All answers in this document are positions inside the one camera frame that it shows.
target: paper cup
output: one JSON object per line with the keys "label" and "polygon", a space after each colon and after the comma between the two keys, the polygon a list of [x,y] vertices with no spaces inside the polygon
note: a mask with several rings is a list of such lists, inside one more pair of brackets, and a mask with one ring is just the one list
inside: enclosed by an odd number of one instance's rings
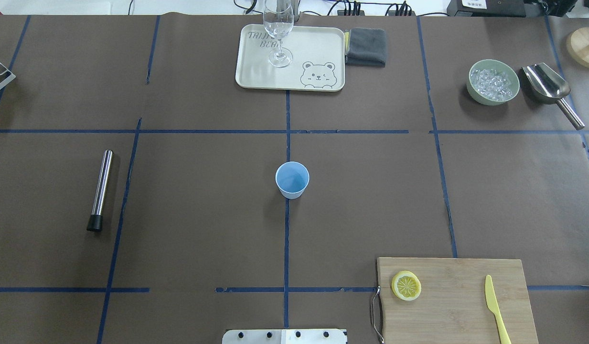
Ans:
{"label": "paper cup", "polygon": [[303,194],[309,184],[309,172],[303,164],[290,161],[277,169],[275,183],[284,197],[294,200]]}

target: cutting board handle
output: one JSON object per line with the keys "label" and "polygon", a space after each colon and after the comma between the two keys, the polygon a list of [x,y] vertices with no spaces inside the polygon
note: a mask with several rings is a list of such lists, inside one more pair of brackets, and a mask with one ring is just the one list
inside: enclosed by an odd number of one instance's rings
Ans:
{"label": "cutting board handle", "polygon": [[[375,292],[375,295],[373,295],[373,298],[371,299],[371,324],[373,324],[373,328],[375,329],[375,332],[377,333],[377,337],[379,338],[379,342],[381,344],[386,344],[384,342],[384,336],[381,335],[381,332],[377,329],[377,325],[375,324],[375,299],[379,299],[379,292],[381,291],[381,287],[378,285],[377,286],[377,291]],[[378,302],[379,304],[379,320],[381,321],[381,302]]]}

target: white label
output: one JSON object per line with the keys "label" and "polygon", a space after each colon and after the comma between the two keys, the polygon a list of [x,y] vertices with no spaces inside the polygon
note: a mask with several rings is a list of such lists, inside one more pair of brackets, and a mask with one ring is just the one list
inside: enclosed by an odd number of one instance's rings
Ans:
{"label": "white label", "polygon": [[487,9],[486,0],[462,0],[462,6],[472,9]]}

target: yellow knife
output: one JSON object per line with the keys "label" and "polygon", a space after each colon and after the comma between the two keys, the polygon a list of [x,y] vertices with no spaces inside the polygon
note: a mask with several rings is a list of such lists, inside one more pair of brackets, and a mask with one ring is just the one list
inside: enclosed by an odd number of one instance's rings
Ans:
{"label": "yellow knife", "polygon": [[492,311],[496,318],[496,324],[498,325],[498,333],[500,335],[501,344],[511,344],[509,335],[506,333],[506,327],[502,322],[502,315],[500,315],[500,309],[498,308],[498,301],[496,300],[496,293],[493,291],[492,277],[486,276],[486,303],[487,308]]}

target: folded cloth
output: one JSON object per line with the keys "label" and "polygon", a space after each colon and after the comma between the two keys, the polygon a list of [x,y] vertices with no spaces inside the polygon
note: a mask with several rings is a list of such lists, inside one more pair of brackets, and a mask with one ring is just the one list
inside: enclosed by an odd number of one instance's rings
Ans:
{"label": "folded cloth", "polygon": [[388,37],[382,29],[353,28],[346,38],[346,65],[386,66],[388,60]]}

